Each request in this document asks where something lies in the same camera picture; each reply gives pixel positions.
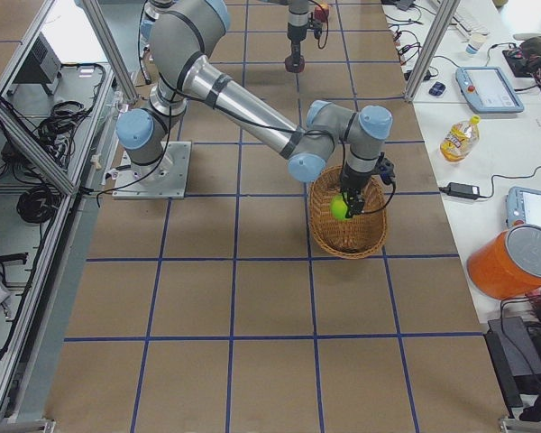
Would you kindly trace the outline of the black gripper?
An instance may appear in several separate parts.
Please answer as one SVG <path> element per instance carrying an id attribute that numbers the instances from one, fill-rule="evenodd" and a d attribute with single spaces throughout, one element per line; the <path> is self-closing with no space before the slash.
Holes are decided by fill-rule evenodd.
<path id="1" fill-rule="evenodd" d="M 301 60 L 305 60 L 304 56 L 301 53 L 301 43 L 292 41 L 290 43 L 290 55 L 287 56 L 285 59 L 290 58 L 293 62 L 300 62 Z"/>
<path id="2" fill-rule="evenodd" d="M 340 174 L 340 187 L 346 205 L 346 219 L 351 219 L 362 214 L 364 198 L 361 193 L 370 178 L 371 174 L 369 172 L 359 172 L 349 165 L 343 166 Z"/>

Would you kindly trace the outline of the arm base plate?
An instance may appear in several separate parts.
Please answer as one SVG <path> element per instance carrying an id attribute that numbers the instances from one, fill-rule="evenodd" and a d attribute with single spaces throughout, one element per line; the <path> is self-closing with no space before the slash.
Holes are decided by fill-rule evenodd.
<path id="1" fill-rule="evenodd" d="M 166 153 L 159 164 L 139 166 L 132 164 L 127 151 L 123 151 L 112 196 L 116 199 L 183 199 L 186 194 L 188 167 L 192 142 L 162 142 Z"/>

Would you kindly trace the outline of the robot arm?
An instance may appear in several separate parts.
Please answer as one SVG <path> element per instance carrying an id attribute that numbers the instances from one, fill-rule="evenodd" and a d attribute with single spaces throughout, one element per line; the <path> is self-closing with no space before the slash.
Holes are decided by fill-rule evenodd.
<path id="1" fill-rule="evenodd" d="M 362 191 L 373 176 L 394 185 L 393 166 L 382 146 L 390 135 L 392 115 L 382 106 L 356 112 L 335 103 L 314 101 L 305 127 L 268 106 L 209 62 L 226 34 L 230 15 L 222 1 L 169 2 L 150 32 L 150 50 L 159 82 L 142 108 L 121 115 L 116 134 L 131 166 L 143 180 L 166 157 L 163 139 L 195 100 L 221 112 L 287 160 L 289 174 L 316 180 L 338 143 L 349 152 L 339 176 L 346 217 L 364 213 Z"/>
<path id="2" fill-rule="evenodd" d="M 310 28 L 310 2 L 307 0 L 270 0 L 270 4 L 285 5 L 288 8 L 287 37 L 290 41 L 290 55 L 284 60 L 287 72 L 300 73 L 305 68 L 301 54 L 301 43 L 307 38 Z"/>

